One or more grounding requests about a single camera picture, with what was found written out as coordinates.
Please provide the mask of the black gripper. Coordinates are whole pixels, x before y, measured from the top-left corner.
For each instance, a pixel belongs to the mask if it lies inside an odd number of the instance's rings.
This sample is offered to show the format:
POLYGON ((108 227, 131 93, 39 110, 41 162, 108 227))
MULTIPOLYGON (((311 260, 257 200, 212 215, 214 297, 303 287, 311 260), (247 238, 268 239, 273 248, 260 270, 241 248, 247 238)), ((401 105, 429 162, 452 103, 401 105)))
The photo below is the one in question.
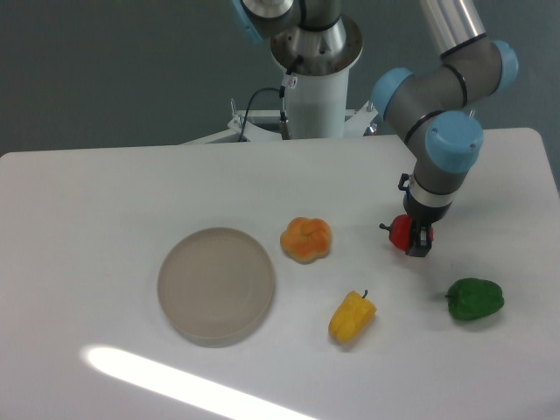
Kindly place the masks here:
POLYGON ((412 219, 407 256, 426 257, 433 242, 433 223, 441 220, 452 205, 452 195, 436 194, 424 189, 413 174, 403 173, 398 189, 404 193, 403 208, 412 219))

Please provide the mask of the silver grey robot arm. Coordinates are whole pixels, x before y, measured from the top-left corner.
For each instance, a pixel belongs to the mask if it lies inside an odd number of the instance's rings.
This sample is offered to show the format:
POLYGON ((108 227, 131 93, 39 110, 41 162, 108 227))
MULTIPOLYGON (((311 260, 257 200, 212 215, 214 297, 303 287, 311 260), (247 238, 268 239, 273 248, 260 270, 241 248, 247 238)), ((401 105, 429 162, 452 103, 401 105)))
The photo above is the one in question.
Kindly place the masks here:
MULTIPOLYGON (((283 69, 280 132, 285 139, 341 137, 347 83, 359 59, 359 26, 338 1, 236 1, 243 31, 266 39, 283 69)), ((515 51, 487 37, 470 1, 424 1, 423 16, 440 66, 426 75, 398 67, 371 91, 367 110, 396 132, 416 158, 401 176, 403 216, 388 226, 389 239, 408 256, 431 250, 432 226, 454 201, 483 144, 466 106, 509 87, 518 74, 515 51)))

